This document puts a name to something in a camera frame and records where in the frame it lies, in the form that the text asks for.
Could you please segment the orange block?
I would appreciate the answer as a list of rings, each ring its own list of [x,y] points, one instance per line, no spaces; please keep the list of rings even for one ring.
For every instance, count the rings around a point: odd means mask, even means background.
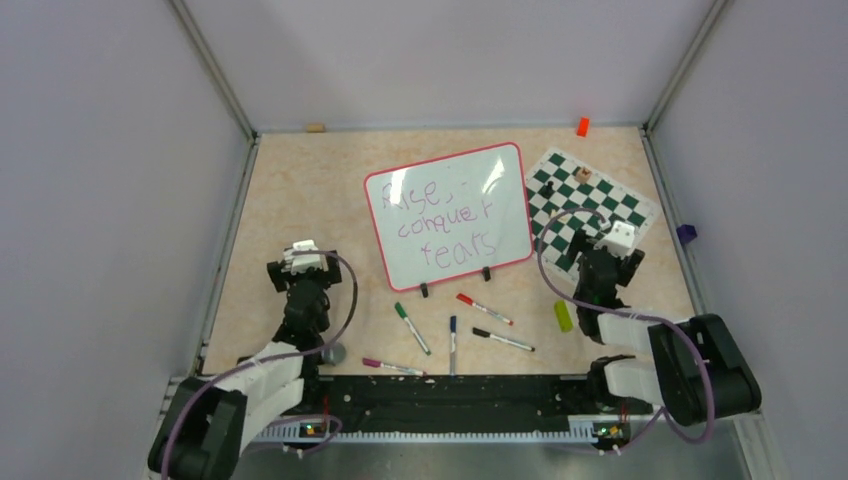
[[[591,120],[589,117],[581,117],[576,129],[578,137],[585,138],[589,132]]]

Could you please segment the red cap whiteboard marker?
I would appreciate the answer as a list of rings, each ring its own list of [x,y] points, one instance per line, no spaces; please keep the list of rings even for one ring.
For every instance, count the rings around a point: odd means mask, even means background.
[[[497,319],[497,320],[499,320],[499,321],[501,321],[501,322],[503,322],[503,323],[505,323],[509,326],[512,326],[514,324],[513,320],[509,319],[508,317],[504,316],[503,314],[498,313],[497,311],[495,311],[495,310],[493,310],[493,309],[491,309],[487,306],[484,306],[483,304],[473,300],[471,297],[469,297],[469,296],[467,296],[463,293],[457,294],[456,299],[463,302],[464,304],[466,304],[468,306],[471,306],[471,307],[473,307],[473,308],[475,308],[475,309],[477,309],[477,310],[479,310],[483,313],[486,313],[487,315],[489,315],[489,316],[491,316],[491,317],[493,317],[493,318],[495,318],[495,319]]]

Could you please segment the purple block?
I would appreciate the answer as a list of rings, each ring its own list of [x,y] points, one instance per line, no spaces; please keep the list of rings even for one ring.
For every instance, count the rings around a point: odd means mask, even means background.
[[[682,246],[686,246],[698,237],[697,229],[691,224],[681,224],[676,228],[678,241]]]

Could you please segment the green white toy brick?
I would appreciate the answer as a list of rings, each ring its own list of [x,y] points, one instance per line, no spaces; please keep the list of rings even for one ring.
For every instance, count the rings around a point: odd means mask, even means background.
[[[556,301],[554,304],[554,314],[561,332],[568,333],[573,330],[574,322],[568,302],[564,300]]]

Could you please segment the wooden cube on chessboard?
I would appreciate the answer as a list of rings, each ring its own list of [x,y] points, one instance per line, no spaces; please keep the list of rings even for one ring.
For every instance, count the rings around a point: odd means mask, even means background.
[[[575,171],[575,178],[579,184],[587,184],[592,177],[593,172],[586,168],[580,167]]]

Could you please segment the green cap whiteboard marker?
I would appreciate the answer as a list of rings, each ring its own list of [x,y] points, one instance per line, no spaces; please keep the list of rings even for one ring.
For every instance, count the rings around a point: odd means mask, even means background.
[[[431,349],[429,348],[428,344],[426,343],[425,339],[423,338],[417,327],[412,322],[411,318],[408,316],[403,305],[400,302],[396,302],[394,304],[394,309],[397,312],[398,316],[405,322],[422,351],[427,356],[430,356],[432,354]]]

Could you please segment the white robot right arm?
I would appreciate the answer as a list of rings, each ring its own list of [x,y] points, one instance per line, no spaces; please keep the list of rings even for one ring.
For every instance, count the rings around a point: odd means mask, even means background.
[[[678,320],[673,328],[640,320],[618,296],[634,277],[643,251],[616,227],[600,240],[577,232],[566,251],[578,271],[574,292],[581,332],[602,345],[647,356],[608,357],[593,363],[586,385],[589,404],[612,412],[627,397],[661,406],[683,426],[760,408],[762,392],[721,316]]]

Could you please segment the green white chessboard mat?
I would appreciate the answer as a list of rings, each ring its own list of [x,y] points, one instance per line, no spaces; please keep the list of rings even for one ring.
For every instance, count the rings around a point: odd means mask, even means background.
[[[575,171],[580,167],[593,172],[587,184],[579,184],[575,178]],[[554,193],[546,199],[539,190],[548,181],[553,182]],[[525,187],[534,237],[542,233],[552,213],[581,207],[599,212],[610,223],[619,220],[634,225],[636,244],[639,244],[660,213],[657,202],[557,148],[549,149],[525,174]],[[552,273],[571,282],[577,281],[578,271],[566,258],[566,251],[578,230],[596,239],[605,232],[597,217],[575,213],[562,217],[544,237],[543,264]]]

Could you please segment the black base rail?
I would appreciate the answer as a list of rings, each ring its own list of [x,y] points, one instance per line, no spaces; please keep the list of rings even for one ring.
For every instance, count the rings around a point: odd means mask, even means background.
[[[583,375],[322,375],[257,443],[594,443],[640,400],[604,399]]]

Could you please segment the pink framed whiteboard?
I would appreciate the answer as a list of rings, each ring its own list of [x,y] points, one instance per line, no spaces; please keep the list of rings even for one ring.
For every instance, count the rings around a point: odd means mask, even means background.
[[[512,265],[534,251],[514,142],[373,172],[363,188],[396,292]]]

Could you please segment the black grey microphone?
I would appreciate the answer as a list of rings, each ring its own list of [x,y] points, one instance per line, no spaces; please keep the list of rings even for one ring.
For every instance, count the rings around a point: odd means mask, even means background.
[[[319,364],[327,366],[338,366],[343,363],[347,357],[347,350],[341,343],[327,344],[320,352]]]

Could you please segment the purple cap whiteboard marker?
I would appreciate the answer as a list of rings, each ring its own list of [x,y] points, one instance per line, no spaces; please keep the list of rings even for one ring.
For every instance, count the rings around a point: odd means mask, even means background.
[[[420,370],[420,369],[416,369],[416,368],[412,368],[412,367],[407,367],[407,366],[395,365],[395,364],[391,364],[391,363],[387,363],[387,362],[383,362],[383,361],[379,361],[379,360],[375,360],[375,359],[371,359],[371,358],[362,358],[361,363],[364,366],[368,366],[368,367],[371,367],[371,368],[388,369],[388,370],[400,372],[400,373],[403,373],[403,374],[406,374],[406,375],[413,375],[413,376],[418,376],[418,377],[427,376],[427,372],[424,371],[424,370]]]

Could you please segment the black cap whiteboard marker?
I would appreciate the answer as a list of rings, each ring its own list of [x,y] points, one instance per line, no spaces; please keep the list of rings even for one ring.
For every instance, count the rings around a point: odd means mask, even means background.
[[[519,342],[517,340],[510,339],[510,338],[507,338],[507,337],[496,335],[494,333],[491,333],[489,331],[486,331],[486,330],[483,330],[483,329],[480,329],[480,328],[477,328],[477,327],[473,327],[471,329],[471,331],[472,331],[473,335],[481,337],[481,338],[489,338],[491,340],[501,342],[501,343],[504,343],[506,345],[510,345],[510,346],[513,346],[513,347],[516,347],[516,348],[519,348],[519,349],[522,349],[522,350],[525,350],[525,351],[528,351],[528,352],[535,352],[536,351],[536,349],[533,346],[527,345],[525,343]]]

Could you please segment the blue cap whiteboard marker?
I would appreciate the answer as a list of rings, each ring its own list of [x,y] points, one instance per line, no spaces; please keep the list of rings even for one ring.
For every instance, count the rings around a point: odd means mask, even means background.
[[[450,352],[449,352],[449,375],[457,374],[457,316],[450,317]]]

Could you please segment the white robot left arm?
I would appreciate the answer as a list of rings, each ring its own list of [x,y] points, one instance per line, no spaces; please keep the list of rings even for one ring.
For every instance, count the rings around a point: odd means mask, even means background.
[[[267,265],[286,295],[283,321],[272,339],[235,367],[180,380],[147,457],[163,479],[228,479],[251,441],[282,413],[308,413],[319,404],[313,379],[338,339],[325,341],[329,288],[347,263],[314,241],[294,243]]]

